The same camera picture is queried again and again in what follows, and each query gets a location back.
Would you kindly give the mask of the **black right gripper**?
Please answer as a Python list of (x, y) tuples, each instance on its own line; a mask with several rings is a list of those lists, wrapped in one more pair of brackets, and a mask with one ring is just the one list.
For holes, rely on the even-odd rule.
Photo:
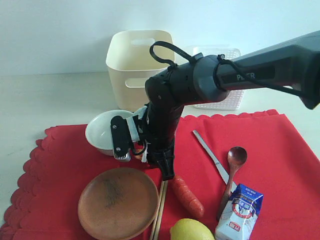
[(175, 176), (175, 135), (173, 137), (157, 137), (151, 133), (141, 133), (140, 139), (146, 144), (146, 161), (161, 171), (162, 180), (172, 180)]

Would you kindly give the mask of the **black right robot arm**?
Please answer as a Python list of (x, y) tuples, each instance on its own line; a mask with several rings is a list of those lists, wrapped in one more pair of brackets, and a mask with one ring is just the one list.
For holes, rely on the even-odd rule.
[(141, 128), (147, 141), (147, 160), (160, 169), (165, 181), (175, 175), (175, 133), (185, 106), (216, 103), (230, 91), (257, 88), (297, 96), (310, 110), (320, 102), (318, 31), (232, 60), (222, 54), (191, 56), (164, 41), (155, 42), (155, 46), (186, 59), (186, 63), (178, 65), (150, 50), (157, 62), (168, 67), (145, 82), (149, 102)]

